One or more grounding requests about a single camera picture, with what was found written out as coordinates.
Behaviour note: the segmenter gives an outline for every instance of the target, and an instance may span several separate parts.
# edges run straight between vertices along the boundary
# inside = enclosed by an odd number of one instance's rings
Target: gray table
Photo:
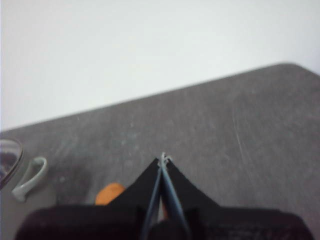
[[[277,208],[320,239],[320,77],[280,64],[1,133],[42,155],[59,204],[132,183],[162,151],[224,206]]]

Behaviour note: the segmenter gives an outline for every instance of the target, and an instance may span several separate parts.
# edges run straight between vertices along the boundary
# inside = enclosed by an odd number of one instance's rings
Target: orange object
[[[107,205],[113,199],[118,197],[124,190],[125,187],[120,183],[113,182],[108,184],[96,195],[95,205]]]

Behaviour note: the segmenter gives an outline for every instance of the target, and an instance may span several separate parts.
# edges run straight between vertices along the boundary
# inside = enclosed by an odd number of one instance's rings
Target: scratch on table
[[[241,145],[241,141],[240,141],[240,137],[239,137],[239,133],[238,133],[238,128],[237,128],[236,120],[235,120],[235,111],[234,111],[233,108],[232,108],[232,122],[233,122],[233,128],[234,128],[234,131],[235,131],[236,140],[238,142],[239,149],[240,149],[241,161],[242,161],[242,163],[244,165],[244,169],[246,171],[246,174],[248,175],[249,180],[251,181],[251,184],[253,184],[253,179],[251,177],[251,174],[249,173],[249,171],[246,168],[247,164],[246,164],[245,157],[244,157],[244,150],[243,150],[242,145]]]

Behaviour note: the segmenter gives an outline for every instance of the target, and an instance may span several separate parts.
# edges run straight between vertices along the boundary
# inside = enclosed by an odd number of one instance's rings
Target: table surface
[[[320,238],[320,77],[278,64],[1,133],[45,156],[59,204],[130,185],[166,152],[223,206],[300,215]]]

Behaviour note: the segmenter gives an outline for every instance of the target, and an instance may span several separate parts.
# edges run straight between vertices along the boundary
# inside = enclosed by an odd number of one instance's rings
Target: white wall
[[[279,62],[320,74],[319,0],[2,0],[1,129]]]

